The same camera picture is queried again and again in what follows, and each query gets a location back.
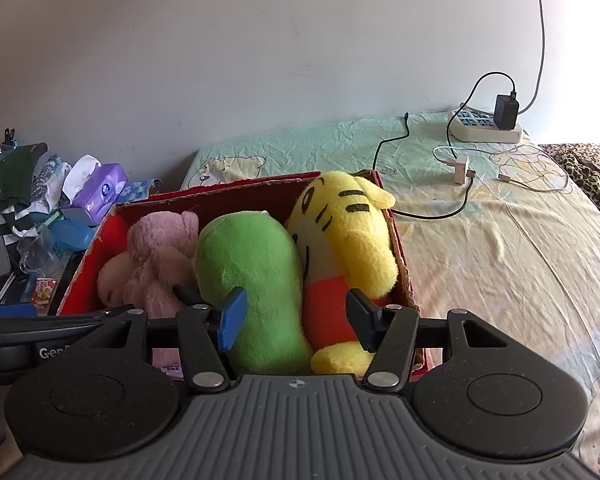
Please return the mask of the green striped garment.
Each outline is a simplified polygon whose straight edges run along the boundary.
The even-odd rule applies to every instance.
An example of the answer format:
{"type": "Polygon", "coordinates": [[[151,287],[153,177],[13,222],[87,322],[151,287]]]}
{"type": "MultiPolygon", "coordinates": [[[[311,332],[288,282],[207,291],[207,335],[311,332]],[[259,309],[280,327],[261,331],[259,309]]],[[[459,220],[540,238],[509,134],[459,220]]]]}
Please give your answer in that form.
{"type": "Polygon", "coordinates": [[[21,145],[0,160],[0,238],[6,246],[18,243],[34,227],[33,173],[46,152],[45,143],[21,145]]]}

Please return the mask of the green plush toy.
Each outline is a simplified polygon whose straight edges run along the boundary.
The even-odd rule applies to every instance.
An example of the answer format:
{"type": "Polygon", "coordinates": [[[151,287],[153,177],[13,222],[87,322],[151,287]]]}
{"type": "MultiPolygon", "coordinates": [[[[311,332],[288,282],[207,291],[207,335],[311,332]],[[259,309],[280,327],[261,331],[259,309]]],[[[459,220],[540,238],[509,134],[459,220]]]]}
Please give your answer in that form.
{"type": "Polygon", "coordinates": [[[234,370],[295,375],[309,370],[313,351],[302,330],[302,271],[296,244],[263,211],[213,219],[200,232],[193,260],[201,299],[213,307],[239,287],[246,293],[241,328],[234,316],[228,358],[234,370]]]}

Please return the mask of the cartoon print bed sheet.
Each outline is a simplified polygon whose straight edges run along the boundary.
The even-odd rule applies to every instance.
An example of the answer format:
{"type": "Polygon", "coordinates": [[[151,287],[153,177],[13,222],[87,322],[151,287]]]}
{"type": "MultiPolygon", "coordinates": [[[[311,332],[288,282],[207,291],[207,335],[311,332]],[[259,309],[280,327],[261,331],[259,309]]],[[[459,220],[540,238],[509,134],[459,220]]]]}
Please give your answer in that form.
{"type": "Polygon", "coordinates": [[[478,314],[562,367],[588,394],[576,445],[600,475],[600,212],[529,141],[460,144],[453,181],[442,114],[372,117],[201,148],[182,185],[375,169],[396,196],[416,304],[478,314]]]}

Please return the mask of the white USB charger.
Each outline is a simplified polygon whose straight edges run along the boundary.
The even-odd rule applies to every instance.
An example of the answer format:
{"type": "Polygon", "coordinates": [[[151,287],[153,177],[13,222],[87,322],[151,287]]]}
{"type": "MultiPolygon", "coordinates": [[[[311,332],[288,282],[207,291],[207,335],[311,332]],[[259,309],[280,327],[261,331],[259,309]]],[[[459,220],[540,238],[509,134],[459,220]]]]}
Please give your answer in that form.
{"type": "Polygon", "coordinates": [[[466,155],[452,159],[451,165],[454,170],[453,180],[455,184],[464,185],[467,179],[475,175],[475,171],[469,168],[469,157],[466,155]]]}

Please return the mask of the purple tissue pack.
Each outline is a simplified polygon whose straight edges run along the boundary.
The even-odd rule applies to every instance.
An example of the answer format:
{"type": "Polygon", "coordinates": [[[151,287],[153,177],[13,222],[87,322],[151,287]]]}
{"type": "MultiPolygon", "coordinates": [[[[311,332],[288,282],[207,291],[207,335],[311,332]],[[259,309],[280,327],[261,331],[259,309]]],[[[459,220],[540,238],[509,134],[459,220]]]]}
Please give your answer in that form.
{"type": "Polygon", "coordinates": [[[119,164],[97,167],[86,180],[69,207],[61,209],[65,218],[98,226],[123,191],[126,175],[119,164]]]}

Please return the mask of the red cardboard box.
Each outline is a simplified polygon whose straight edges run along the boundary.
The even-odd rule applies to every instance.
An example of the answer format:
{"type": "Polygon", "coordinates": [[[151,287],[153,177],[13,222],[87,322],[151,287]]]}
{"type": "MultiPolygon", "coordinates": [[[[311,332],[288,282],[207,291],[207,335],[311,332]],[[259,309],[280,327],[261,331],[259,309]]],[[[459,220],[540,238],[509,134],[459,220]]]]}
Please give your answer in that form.
{"type": "MultiPolygon", "coordinates": [[[[223,214],[238,211],[263,211],[276,219],[286,229],[294,205],[306,187],[321,174],[298,174],[233,184],[218,184],[208,190],[194,188],[158,198],[117,206],[108,214],[97,230],[90,249],[84,256],[69,285],[59,311],[63,315],[92,313],[103,307],[97,292],[100,269],[116,255],[128,250],[126,237],[130,227],[145,214],[156,211],[172,211],[181,214],[191,211],[199,220],[198,237],[202,229],[213,219],[223,214]]],[[[353,174],[364,177],[384,188],[381,180],[369,171],[353,174]]],[[[410,277],[404,261],[404,253],[391,209],[384,212],[389,225],[391,247],[399,267],[398,281],[385,300],[373,301],[378,306],[403,304],[414,307],[410,277]]]]}

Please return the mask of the white power strip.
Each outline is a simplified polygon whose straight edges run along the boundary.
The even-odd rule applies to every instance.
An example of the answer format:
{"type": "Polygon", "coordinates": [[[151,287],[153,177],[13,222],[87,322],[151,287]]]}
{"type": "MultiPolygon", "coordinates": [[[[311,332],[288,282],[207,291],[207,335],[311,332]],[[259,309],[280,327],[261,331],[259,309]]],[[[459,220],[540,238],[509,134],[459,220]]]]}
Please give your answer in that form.
{"type": "Polygon", "coordinates": [[[478,110],[461,110],[451,117],[450,135],[463,142],[518,144],[522,137],[520,125],[512,130],[500,129],[491,114],[478,110]]]}

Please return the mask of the black power adapter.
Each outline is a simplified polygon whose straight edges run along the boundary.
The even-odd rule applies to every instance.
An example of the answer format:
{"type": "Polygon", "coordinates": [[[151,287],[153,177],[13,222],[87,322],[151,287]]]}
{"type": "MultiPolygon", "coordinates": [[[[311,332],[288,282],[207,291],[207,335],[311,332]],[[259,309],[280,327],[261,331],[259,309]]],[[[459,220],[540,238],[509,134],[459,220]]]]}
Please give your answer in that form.
{"type": "Polygon", "coordinates": [[[517,123],[519,103],[515,90],[509,94],[498,94],[493,112],[494,124],[500,130],[513,130],[517,123]]]}

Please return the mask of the pink teddy bear plush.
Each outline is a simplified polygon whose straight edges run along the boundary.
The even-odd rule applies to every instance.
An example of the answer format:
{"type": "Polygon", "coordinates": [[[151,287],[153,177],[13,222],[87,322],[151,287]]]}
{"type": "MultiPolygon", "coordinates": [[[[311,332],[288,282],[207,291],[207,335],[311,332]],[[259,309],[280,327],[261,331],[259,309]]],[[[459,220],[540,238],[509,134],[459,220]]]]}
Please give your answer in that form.
{"type": "Polygon", "coordinates": [[[196,286],[199,220],[191,211],[145,214],[129,229],[128,250],[100,269],[97,292],[108,308],[132,304],[148,318],[173,318],[183,304],[175,285],[196,286]]]}

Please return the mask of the leopard print cloth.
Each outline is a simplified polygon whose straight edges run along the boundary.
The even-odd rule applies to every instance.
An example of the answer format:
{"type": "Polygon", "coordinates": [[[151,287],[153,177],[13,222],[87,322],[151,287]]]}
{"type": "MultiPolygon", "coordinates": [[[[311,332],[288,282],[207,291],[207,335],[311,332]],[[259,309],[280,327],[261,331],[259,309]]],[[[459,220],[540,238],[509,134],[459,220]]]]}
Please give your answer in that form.
{"type": "Polygon", "coordinates": [[[570,151],[557,155],[556,162],[600,211],[600,170],[570,151]]]}

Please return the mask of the yellow tiger plush toy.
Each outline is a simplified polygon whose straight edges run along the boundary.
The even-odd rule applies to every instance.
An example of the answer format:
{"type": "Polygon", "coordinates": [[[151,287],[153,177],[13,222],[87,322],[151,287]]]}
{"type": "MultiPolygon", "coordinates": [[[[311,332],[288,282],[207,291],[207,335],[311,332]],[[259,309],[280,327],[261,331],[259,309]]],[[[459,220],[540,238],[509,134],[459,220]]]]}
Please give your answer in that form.
{"type": "Polygon", "coordinates": [[[396,198],[372,181],[324,172],[301,193],[286,222],[303,278],[302,328],[314,351],[315,374],[365,374],[374,357],[347,319],[352,288],[385,300],[398,281],[384,212],[396,198]]]}

